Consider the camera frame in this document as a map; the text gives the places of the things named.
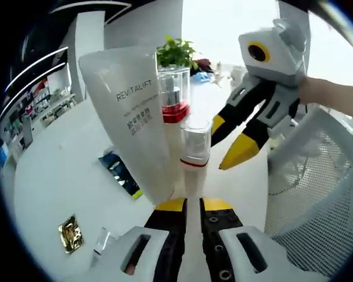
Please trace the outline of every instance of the red stripe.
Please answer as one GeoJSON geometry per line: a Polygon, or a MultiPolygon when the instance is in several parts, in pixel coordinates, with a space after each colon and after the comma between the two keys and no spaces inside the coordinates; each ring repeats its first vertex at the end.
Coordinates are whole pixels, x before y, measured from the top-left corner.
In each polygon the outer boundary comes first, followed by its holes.
{"type": "Polygon", "coordinates": [[[181,162],[185,163],[186,165],[188,164],[189,166],[194,166],[194,167],[204,167],[208,163],[208,161],[207,161],[205,164],[201,165],[201,164],[196,164],[196,163],[189,163],[189,162],[186,162],[185,160],[182,160],[182,159],[181,159],[181,162]]]}

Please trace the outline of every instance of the screw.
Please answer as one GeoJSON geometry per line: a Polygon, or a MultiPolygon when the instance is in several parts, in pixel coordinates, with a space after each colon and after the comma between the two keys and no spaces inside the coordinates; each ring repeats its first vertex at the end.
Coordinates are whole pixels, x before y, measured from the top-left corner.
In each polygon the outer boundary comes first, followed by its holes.
{"type": "Polygon", "coordinates": [[[227,280],[229,280],[231,278],[231,273],[228,270],[221,270],[219,272],[219,278],[222,281],[227,281],[227,280]]]}
{"type": "Polygon", "coordinates": [[[237,216],[229,216],[228,220],[229,221],[237,221],[238,217],[237,216]]]}
{"type": "Polygon", "coordinates": [[[221,245],[217,245],[217,246],[214,247],[214,249],[216,251],[222,251],[224,249],[224,247],[222,247],[221,245]]]}
{"type": "Polygon", "coordinates": [[[217,217],[210,217],[210,218],[209,218],[209,221],[210,221],[211,223],[216,223],[216,222],[218,221],[218,218],[217,218],[217,217]]]}

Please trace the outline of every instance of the white robot head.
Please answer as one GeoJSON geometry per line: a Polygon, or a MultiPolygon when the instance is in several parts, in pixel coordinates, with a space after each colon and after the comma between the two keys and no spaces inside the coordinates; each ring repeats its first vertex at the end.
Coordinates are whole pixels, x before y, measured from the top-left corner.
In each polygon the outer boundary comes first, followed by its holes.
{"type": "Polygon", "coordinates": [[[295,23],[275,19],[274,27],[239,36],[250,75],[296,86],[305,75],[306,36],[295,23]]]}

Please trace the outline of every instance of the blue object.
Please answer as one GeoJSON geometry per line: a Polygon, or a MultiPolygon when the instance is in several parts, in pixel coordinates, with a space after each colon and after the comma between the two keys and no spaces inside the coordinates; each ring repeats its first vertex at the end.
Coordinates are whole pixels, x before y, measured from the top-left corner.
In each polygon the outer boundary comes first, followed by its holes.
{"type": "Polygon", "coordinates": [[[4,167],[4,164],[7,159],[8,159],[8,156],[5,154],[3,147],[0,147],[0,166],[1,167],[4,167]]]}
{"type": "Polygon", "coordinates": [[[142,195],[139,186],[129,173],[122,159],[110,152],[98,158],[102,165],[108,169],[115,180],[135,199],[142,195]]]}
{"type": "Polygon", "coordinates": [[[206,72],[198,72],[193,76],[194,80],[198,83],[210,82],[210,78],[206,72]]]}

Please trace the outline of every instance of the robotic arm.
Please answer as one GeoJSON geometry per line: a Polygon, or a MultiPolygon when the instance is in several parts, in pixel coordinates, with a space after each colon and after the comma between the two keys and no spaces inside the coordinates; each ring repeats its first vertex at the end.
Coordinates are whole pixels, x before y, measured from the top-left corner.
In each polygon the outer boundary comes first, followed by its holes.
{"type": "MultiPolygon", "coordinates": [[[[200,199],[203,251],[212,282],[326,282],[303,271],[287,251],[267,235],[243,226],[232,207],[217,199],[200,199]]],[[[144,227],[134,227],[107,246],[87,273],[66,282],[177,282],[185,245],[187,199],[163,202],[144,227]]]]}
{"type": "Polygon", "coordinates": [[[248,73],[214,118],[212,146],[246,121],[254,107],[265,103],[229,148],[220,169],[230,169],[255,156],[269,139],[269,130],[286,116],[294,118],[298,85],[305,76],[305,43],[302,29],[283,19],[274,20],[272,28],[239,36],[248,73]]]}

